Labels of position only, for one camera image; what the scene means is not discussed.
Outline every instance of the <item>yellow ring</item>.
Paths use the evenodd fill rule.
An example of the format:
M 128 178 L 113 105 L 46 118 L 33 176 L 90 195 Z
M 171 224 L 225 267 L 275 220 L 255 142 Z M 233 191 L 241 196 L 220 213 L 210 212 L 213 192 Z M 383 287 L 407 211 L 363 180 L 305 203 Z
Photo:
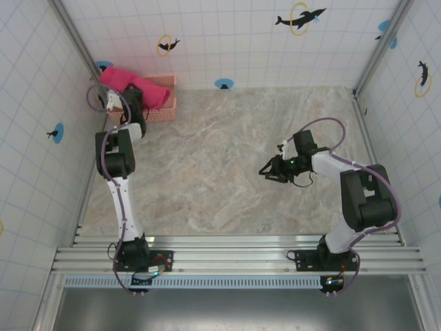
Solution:
M 418 94 L 418 84 L 421 83 L 421 81 L 422 81 L 422 77 L 420 77 L 420 78 L 417 79 L 416 84 L 415 84 L 415 89 L 413 90 L 413 91 L 415 92 L 415 96 L 416 96 L 417 98 L 423 98 L 423 97 L 425 97 L 426 94 L 427 94 L 427 92 L 430 91 L 430 89 L 431 89 L 431 87 L 432 87 L 432 76 L 431 76 L 430 74 L 427 74 L 427 78 L 430 79 L 429 87 L 427 88 L 427 91 L 424 92 L 423 94 Z
M 306 3 L 304 3 L 304 2 L 298 2 L 298 3 L 296 3 L 296 4 L 292 7 L 292 9 L 291 9 L 291 14 L 290 14 L 290 16 L 289 16 L 289 27 L 291 28 L 291 33 L 292 33 L 293 36 L 302 36 L 302 35 L 304 35 L 304 34 L 308 31 L 308 28 L 309 28 L 309 23 L 307 23 L 306 28 L 305 28 L 305 31 L 303 31 L 303 32 L 301 32 L 301 33 L 297 33 L 297 32 L 295 32 L 294 29 L 292 28 L 292 15 L 293 15 L 293 13 L 294 13 L 294 10 L 296 10 L 296 8 L 297 8 L 298 6 L 303 6 L 303 7 L 305 7 L 306 9 L 308 9 L 308 6 L 307 6 Z
M 168 38 L 168 49 L 167 49 L 167 51 L 164 53 L 164 54 L 161 54 L 160 52 L 159 52 L 159 44 L 161 43 L 161 41 L 164 39 L 164 38 Z M 160 39 L 159 39 L 159 41 L 158 41 L 158 45 L 156 45 L 156 52 L 158 53 L 158 55 L 160 56 L 160 57 L 164 57 L 165 55 L 167 55 L 168 53 L 169 53 L 169 51 L 170 51 L 170 47 L 172 47 L 172 37 L 169 35 L 169 34 L 164 34 Z

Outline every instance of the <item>gray floor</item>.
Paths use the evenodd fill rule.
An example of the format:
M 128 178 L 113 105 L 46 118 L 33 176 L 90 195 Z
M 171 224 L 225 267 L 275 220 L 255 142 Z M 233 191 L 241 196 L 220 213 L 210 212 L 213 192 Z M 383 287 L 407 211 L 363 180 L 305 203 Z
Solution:
M 310 188 L 258 176 L 276 146 L 307 122 L 333 116 L 347 139 L 337 151 L 368 162 L 346 88 L 265 88 L 182 91 L 177 120 L 151 123 L 134 146 L 134 205 L 148 235 L 316 234 L 341 215 L 340 186 L 313 175 Z M 335 123 L 312 128 L 319 146 L 341 136 Z M 294 156 L 294 145 L 291 144 Z M 306 175 L 299 184 L 309 182 Z M 96 176 L 82 235 L 116 235 L 105 181 Z
M 417 331 L 406 277 L 360 277 L 340 297 L 319 290 L 66 289 L 54 330 Z

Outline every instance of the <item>pink basket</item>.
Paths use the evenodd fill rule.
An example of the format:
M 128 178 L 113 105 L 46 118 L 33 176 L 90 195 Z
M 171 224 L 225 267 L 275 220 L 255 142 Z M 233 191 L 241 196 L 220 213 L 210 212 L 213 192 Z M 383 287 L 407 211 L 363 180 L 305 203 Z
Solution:
M 176 75 L 171 74 L 170 76 L 153 76 L 153 77 L 144 77 L 149 81 L 152 81 L 158 86 L 163 86 L 165 88 L 170 89 L 170 97 L 165 103 L 164 107 L 159 110 L 151 109 L 148 112 L 144 112 L 144 119 L 146 122 L 159 122 L 159 121 L 173 121 L 176 119 L 176 95 L 174 93 L 174 87 L 178 83 L 178 79 Z M 113 108 L 107 112 L 110 117 L 113 118 L 119 124 L 121 119 L 121 115 L 123 115 L 124 111 L 122 108 Z

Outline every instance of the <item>purple cable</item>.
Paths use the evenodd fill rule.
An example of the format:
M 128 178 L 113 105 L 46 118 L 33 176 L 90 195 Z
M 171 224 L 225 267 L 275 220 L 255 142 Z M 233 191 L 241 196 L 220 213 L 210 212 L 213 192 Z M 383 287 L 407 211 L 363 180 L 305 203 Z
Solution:
M 90 91 L 91 91 L 93 88 L 97 87 L 97 86 L 102 86 L 102 87 L 104 87 L 104 88 L 107 88 L 108 90 L 112 90 L 113 92 L 115 92 L 115 93 L 118 95 L 118 97 L 122 100 L 122 102 L 124 103 L 125 107 L 127 108 L 127 112 L 128 112 L 128 116 L 127 116 L 128 118 L 127 118 L 127 121 L 126 121 L 123 125 L 121 125 L 121 126 L 119 126 L 119 127 L 112 128 L 112 129 L 108 130 L 108 131 L 105 133 L 105 136 L 104 136 L 104 138 L 103 138 L 103 145 L 101 145 L 100 159 L 101 159 L 101 165 L 102 165 L 102 167 L 103 167 L 104 175 L 105 175 L 105 176 L 107 177 L 107 179 L 108 179 L 109 181 L 111 181 L 111 182 L 115 185 L 115 187 L 116 187 L 116 193 L 118 194 L 119 205 L 121 206 L 121 218 L 122 218 L 122 222 L 123 222 L 123 229 L 122 229 L 122 232 L 121 232 L 121 238 L 120 238 L 119 241 L 118 241 L 118 245 L 116 245 L 115 255 L 113 256 L 113 260 L 112 260 L 112 270 L 113 270 L 113 273 L 115 274 L 115 277 L 116 277 L 116 280 L 118 281 L 118 284 L 122 287 L 122 289 L 125 290 L 125 291 L 126 291 L 127 293 L 129 293 L 129 294 L 136 295 L 135 292 L 131 291 L 127 286 L 125 286 L 125 285 L 123 284 L 123 282 L 122 282 L 121 279 L 119 278 L 118 272 L 116 271 L 116 261 L 117 261 L 117 260 L 116 260 L 116 256 L 118 255 L 118 253 L 119 253 L 119 251 L 120 251 L 120 249 L 121 249 L 121 246 L 123 245 L 123 238 L 124 238 L 124 235 L 125 235 L 125 222 L 127 221 L 127 217 L 126 217 L 126 215 L 125 215 L 125 208 L 124 208 L 124 203 L 123 203 L 123 197 L 121 196 L 121 191 L 120 191 L 119 184 L 118 184 L 118 182 L 116 182 L 115 179 L 110 175 L 110 173 L 109 173 L 109 171 L 107 170 L 107 167 L 106 167 L 106 165 L 105 165 L 105 145 L 106 145 L 106 143 L 107 143 L 107 139 L 109 138 L 109 136 L 111 135 L 112 132 L 117 131 L 117 130 L 119 130 L 119 129 L 121 129 L 121 128 L 124 128 L 125 126 L 127 126 L 127 125 L 130 123 L 130 120 L 132 119 L 132 111 L 130 110 L 130 106 L 129 106 L 129 103 L 127 102 L 127 100 L 125 100 L 125 98 L 124 98 L 124 97 L 123 97 L 118 91 L 114 90 L 114 89 L 113 89 L 111 86 L 109 86 L 109 85 L 105 85 L 105 84 L 101 84 L 101 83 L 97 83 L 97 84 L 94 84 L 94 85 L 90 86 L 90 87 L 88 88 L 88 91 L 86 92 L 86 101 L 87 101 L 88 105 L 91 107 L 91 109 L 93 109 L 93 110 L 95 110 L 95 111 L 97 111 L 97 112 L 106 112 L 106 110 L 103 110 L 103 109 L 97 108 L 97 107 L 95 107 L 94 105 L 92 105 L 92 103 L 91 103 L 90 100 L 89 100 L 89 94 L 90 94 Z
M 400 219 L 401 219 L 402 209 L 401 209 L 401 203 L 400 203 L 400 199 L 398 198 L 397 192 L 395 191 L 395 189 L 392 188 L 391 184 L 385 178 L 383 178 L 383 176 L 381 176 L 378 172 L 376 172 L 376 171 L 374 171 L 374 170 L 372 170 L 372 169 L 370 169 L 368 167 L 365 167 L 364 165 L 361 165 L 361 164 L 358 164 L 358 163 L 355 163 L 355 162 L 352 163 L 350 160 L 345 159 L 344 157 L 340 157 L 337 154 L 334 154 L 334 150 L 338 146 L 340 146 L 342 144 L 342 142 L 346 138 L 346 128 L 345 128 L 345 125 L 342 123 L 342 121 L 340 121 L 339 119 L 336 119 L 335 117 L 322 117 L 320 119 L 315 119 L 315 120 L 309 122 L 307 125 L 305 125 L 303 128 L 301 128 L 298 132 L 303 131 L 305 128 L 309 127 L 311 124 L 314 124 L 314 123 L 319 122 L 319 121 L 334 121 L 334 122 L 337 122 L 340 125 L 340 127 L 342 128 L 342 131 L 343 131 L 342 138 L 329 151 L 331 157 L 333 157 L 334 159 L 336 159 L 336 160 L 338 160 L 340 162 L 346 163 L 346 164 L 348 164 L 350 166 L 353 166 L 355 168 L 358 168 L 358 169 L 361 169 L 361 170 L 363 170 L 365 172 L 368 172 L 369 174 L 371 174 L 372 176 L 377 178 L 390 191 L 393 199 L 395 200 L 396 206 L 397 206 L 397 216 L 389 225 L 382 226 L 381 228 L 374 228 L 374 229 L 367 230 L 366 232 L 363 232 L 361 235 L 356 237 L 349 244 L 348 248 L 349 248 L 349 250 L 351 252 L 353 252 L 357 256 L 358 263 L 357 263 L 356 271 L 355 271 L 354 275 L 352 276 L 352 279 L 348 282 L 348 284 L 343 289 L 341 289 L 338 292 L 339 294 L 342 294 L 345 290 L 347 290 L 347 288 L 349 288 L 354 283 L 354 281 L 356 280 L 356 278 L 358 276 L 358 273 L 360 271 L 361 258 L 360 258 L 360 255 L 352 247 L 354 247 L 355 244 L 357 244 L 359 241 L 361 241 L 363 238 L 365 238 L 368 234 L 373 234 L 375 232 L 388 230 L 388 229 L 393 228 L 394 226 L 396 226 L 398 224 L 398 222 L 400 221 Z

